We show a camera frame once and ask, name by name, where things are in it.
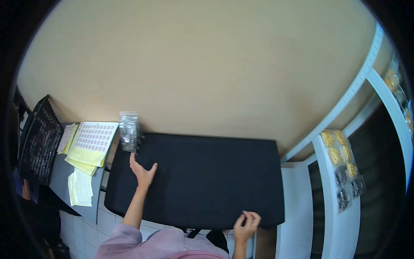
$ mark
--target woman's left hand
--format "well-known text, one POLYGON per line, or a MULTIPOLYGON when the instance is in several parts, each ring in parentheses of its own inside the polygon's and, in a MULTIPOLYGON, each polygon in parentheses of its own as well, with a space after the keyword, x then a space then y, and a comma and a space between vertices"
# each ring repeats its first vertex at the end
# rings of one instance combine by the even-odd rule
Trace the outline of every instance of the woman's left hand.
POLYGON ((155 163, 152 165, 152 168, 149 171, 145 170, 145 168, 143 168, 135 160, 135 154, 131 153, 130 168, 132 172, 134 172, 135 176, 137 177, 138 186, 140 188, 142 187, 142 188, 148 189, 148 187, 152 183, 152 179, 154 178, 157 167, 158 167, 158 164, 155 163))

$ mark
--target table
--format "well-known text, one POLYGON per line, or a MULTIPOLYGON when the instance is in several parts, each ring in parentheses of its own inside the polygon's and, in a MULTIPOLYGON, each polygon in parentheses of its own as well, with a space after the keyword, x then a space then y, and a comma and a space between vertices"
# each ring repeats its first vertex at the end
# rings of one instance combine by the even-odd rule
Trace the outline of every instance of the table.
MULTIPOLYGON (((118 145, 105 207, 124 216, 137 187, 130 154, 118 145)), ((263 228, 284 222, 279 154, 272 140, 146 133, 136 160, 158 170, 142 219, 181 228, 232 229, 242 210, 262 216, 263 228)))
MULTIPOLYGON (((70 125, 73 123, 62 123, 62 126, 70 125)), ((66 154, 56 155, 55 163, 53 164, 51 180, 49 187, 52 189, 55 194, 64 201, 67 205, 70 206, 69 190, 67 186, 67 178, 74 171, 74 167, 68 164, 65 161, 66 154)), ((92 196, 92 207, 86 206, 70 206, 74 211, 78 212, 82 217, 89 221, 95 222, 97 224, 97 215, 98 215, 98 201, 100 188, 102 183, 102 177, 104 175, 104 168, 106 161, 108 159, 108 153, 105 157, 105 162, 103 167, 98 167, 95 174, 92 176, 92 191, 94 195, 92 196)))

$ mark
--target sticker sheet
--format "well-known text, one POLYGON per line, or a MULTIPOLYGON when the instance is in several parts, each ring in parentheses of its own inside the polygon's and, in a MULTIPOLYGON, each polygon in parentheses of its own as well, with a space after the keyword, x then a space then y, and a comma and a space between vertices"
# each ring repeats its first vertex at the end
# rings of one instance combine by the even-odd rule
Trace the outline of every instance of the sticker sheet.
POLYGON ((67 179, 70 205, 92 206, 91 197, 92 177, 81 170, 75 168, 75 171, 67 179))
POLYGON ((72 134, 75 125, 75 123, 73 123, 72 125, 66 125, 65 130, 63 131, 63 136, 60 139, 60 143, 58 146, 58 154, 62 154, 65 150, 65 147, 70 139, 70 135, 72 134))
POLYGON ((82 122, 67 157, 102 167, 118 125, 118 122, 82 122))

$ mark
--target hand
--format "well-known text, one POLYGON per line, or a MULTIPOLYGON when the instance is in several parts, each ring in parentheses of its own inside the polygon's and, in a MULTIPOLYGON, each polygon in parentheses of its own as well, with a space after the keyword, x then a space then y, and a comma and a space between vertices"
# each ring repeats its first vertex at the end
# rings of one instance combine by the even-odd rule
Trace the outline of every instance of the hand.
POLYGON ((243 211, 243 214, 236 220, 234 224, 234 241, 236 244, 246 244, 247 240, 257 230, 262 218, 251 211, 243 211))
POLYGON ((155 163, 152 165, 151 170, 147 171, 143 168, 140 164, 137 163, 135 160, 135 154, 131 153, 130 156, 130 168, 132 172, 134 172, 135 176, 137 177, 138 186, 144 189, 148 189, 148 187, 152 183, 152 179, 154 178, 155 171, 158 167, 158 164, 155 163))

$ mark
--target yellow paper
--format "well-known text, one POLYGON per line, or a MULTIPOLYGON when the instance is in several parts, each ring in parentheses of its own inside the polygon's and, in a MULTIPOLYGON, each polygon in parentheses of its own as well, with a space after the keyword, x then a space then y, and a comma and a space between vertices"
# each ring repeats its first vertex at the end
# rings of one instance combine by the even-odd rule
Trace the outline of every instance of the yellow paper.
POLYGON ((77 128, 78 128, 78 125, 75 124, 73 126, 73 129, 72 129, 72 132, 70 134, 69 140, 67 141, 67 144, 66 144, 65 149, 63 150, 62 154, 68 154, 70 146, 71 146, 72 141, 73 141, 73 137, 75 137, 75 133, 76 133, 77 128))
POLYGON ((78 203, 76 189, 75 189, 75 174, 72 173, 67 178, 67 188, 69 189, 70 205, 74 206, 78 203))
POLYGON ((103 167, 106 153, 72 147, 67 157, 87 165, 103 167))
POLYGON ((82 122, 67 157, 87 165, 102 167, 119 123, 82 122))
POLYGON ((70 159, 68 157, 65 158, 65 161, 73 165, 75 168, 78 168, 81 171, 84 171, 85 173, 89 174, 90 176, 93 176, 96 172, 97 167, 93 165, 87 165, 78 161, 75 161, 73 159, 70 159))
MULTIPOLYGON (((70 205, 71 206, 77 205, 77 206, 92 207, 92 196, 93 196, 93 194, 92 194, 91 197, 87 197, 87 198, 83 199, 82 201, 80 201, 78 199, 78 194, 81 195, 81 193, 77 192, 77 183, 76 183, 76 181, 79 180, 77 178, 77 173, 79 173, 79 171, 77 169, 75 169, 75 172, 73 172, 67 178, 67 188, 69 190, 70 205)), ((89 192, 92 193, 92 186, 90 186, 89 192)))

